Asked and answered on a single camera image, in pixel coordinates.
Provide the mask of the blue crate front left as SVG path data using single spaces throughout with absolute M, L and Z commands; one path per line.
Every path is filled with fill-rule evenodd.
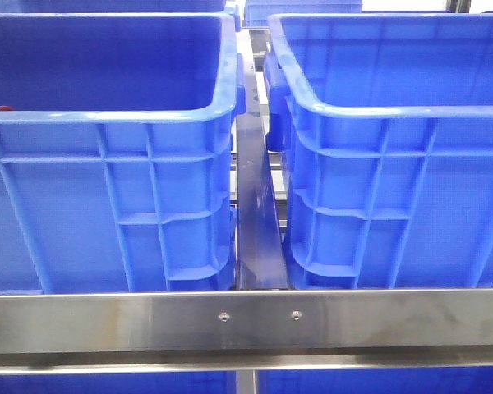
M 223 13 L 0 14 L 0 295 L 233 286 Z

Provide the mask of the blue crate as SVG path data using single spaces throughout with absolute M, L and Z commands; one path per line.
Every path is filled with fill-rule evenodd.
M 238 5 L 222 0 L 60 0 L 10 1 L 13 11 L 24 13 L 125 13 L 222 12 L 234 19 L 236 31 L 241 30 Z
M 291 285 L 493 287 L 493 13 L 268 25 Z
M 0 14 L 0 295 L 233 286 L 223 13 Z
M 267 18 L 280 13 L 358 13 L 362 0 L 253 0 L 244 7 L 245 27 L 265 27 Z

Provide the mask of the blue crate front right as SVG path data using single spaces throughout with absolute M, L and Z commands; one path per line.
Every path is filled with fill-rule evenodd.
M 268 25 L 291 285 L 493 287 L 493 13 Z

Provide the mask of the blue crate far centre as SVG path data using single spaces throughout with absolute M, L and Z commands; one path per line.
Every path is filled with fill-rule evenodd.
M 265 27 L 267 18 L 280 13 L 358 13 L 362 0 L 253 0 L 244 7 L 245 27 Z

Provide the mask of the blue crate lower shelf left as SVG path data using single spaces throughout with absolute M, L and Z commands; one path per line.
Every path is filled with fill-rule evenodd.
M 0 393 L 234 393 L 231 372 L 0 375 Z

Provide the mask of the blue crate shelf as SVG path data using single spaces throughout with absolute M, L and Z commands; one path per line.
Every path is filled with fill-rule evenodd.
M 493 366 L 259 372 L 262 393 L 493 393 Z
M 0 375 L 0 393 L 234 393 L 231 372 Z

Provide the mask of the blue crate rear left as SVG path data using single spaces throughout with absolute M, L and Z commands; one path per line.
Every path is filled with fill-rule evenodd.
M 234 19 L 236 31 L 241 30 L 238 5 L 222 0 L 60 0 L 10 1 L 13 11 L 24 13 L 125 13 L 222 12 Z

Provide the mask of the blue crate lower shelf right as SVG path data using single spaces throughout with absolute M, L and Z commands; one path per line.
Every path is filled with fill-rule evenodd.
M 262 393 L 493 393 L 493 366 L 259 372 Z

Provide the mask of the steel centre divider rail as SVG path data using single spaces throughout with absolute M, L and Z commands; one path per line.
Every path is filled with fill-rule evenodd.
M 237 287 L 282 290 L 288 288 L 288 275 L 249 30 L 237 34 L 237 48 L 243 59 L 246 91 L 246 112 L 236 120 Z

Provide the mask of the steel front shelf rail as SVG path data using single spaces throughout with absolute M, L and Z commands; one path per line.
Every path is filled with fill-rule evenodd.
M 0 296 L 0 374 L 493 365 L 493 288 Z

